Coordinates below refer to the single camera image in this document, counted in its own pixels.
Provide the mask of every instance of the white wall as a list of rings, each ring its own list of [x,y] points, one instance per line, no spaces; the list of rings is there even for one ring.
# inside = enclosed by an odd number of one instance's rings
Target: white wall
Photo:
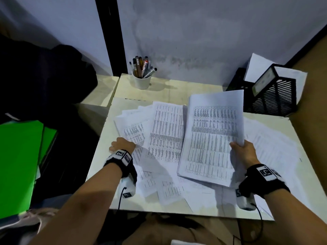
[[[157,77],[229,83],[254,52],[280,64],[327,24],[327,0],[117,0],[127,63]]]
[[[0,18],[14,39],[72,45],[98,74],[112,75],[95,0],[0,0]]]

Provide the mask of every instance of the wrist-mounted device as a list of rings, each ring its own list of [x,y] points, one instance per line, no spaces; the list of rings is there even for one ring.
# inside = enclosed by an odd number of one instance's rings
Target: wrist-mounted device
[[[285,189],[290,192],[280,174],[264,164],[255,164],[249,167],[246,179],[239,185],[240,195],[247,198],[250,197],[251,193],[264,198],[264,195],[278,189]]]
[[[104,163],[115,163],[122,171],[122,179],[118,186],[118,192],[122,193],[124,198],[132,197],[136,191],[137,172],[133,165],[133,158],[126,150],[117,150],[112,153]]]

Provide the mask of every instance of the person's left hand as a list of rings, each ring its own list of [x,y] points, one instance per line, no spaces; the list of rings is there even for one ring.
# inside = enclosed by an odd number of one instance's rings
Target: person's left hand
[[[136,144],[134,144],[133,142],[129,142],[123,137],[117,137],[117,141],[113,141],[111,143],[111,147],[109,148],[109,150],[113,152],[116,150],[126,150],[130,154],[132,154],[135,147]]]

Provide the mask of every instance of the white cup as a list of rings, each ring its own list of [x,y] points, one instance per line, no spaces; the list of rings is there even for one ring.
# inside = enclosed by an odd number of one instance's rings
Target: white cup
[[[134,76],[134,72],[133,72],[133,78],[135,82],[135,87],[138,89],[147,89],[150,86],[151,76],[141,79]]]

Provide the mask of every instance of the wire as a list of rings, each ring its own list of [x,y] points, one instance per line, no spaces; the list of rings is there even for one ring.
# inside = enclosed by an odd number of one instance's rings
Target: wire
[[[119,199],[119,204],[118,204],[118,210],[120,208],[120,201],[122,200],[122,196],[123,196],[123,191],[127,189],[127,187],[124,187],[123,190],[122,190],[122,193],[120,194],[120,199]]]
[[[254,240],[252,240],[252,241],[244,241],[243,238],[242,238],[242,237],[243,237],[242,235],[241,235],[241,239],[238,238],[237,236],[233,235],[233,245],[234,245],[234,242],[235,242],[235,238],[238,239],[239,241],[241,241],[241,244],[243,244],[243,243],[254,243],[254,242],[258,241],[258,240],[261,238],[261,236],[262,236],[262,233],[263,233],[263,230],[264,230],[264,221],[263,221],[263,219],[262,219],[261,212],[259,211],[258,207],[257,207],[255,204],[252,204],[252,203],[251,203],[251,205],[253,205],[253,206],[258,210],[258,212],[259,212],[259,215],[260,215],[260,221],[261,221],[260,232],[259,232],[259,234],[257,235],[257,237],[256,237]],[[238,228],[239,228],[239,232],[240,232],[240,234],[242,234],[242,230],[241,230],[240,225],[238,226]]]

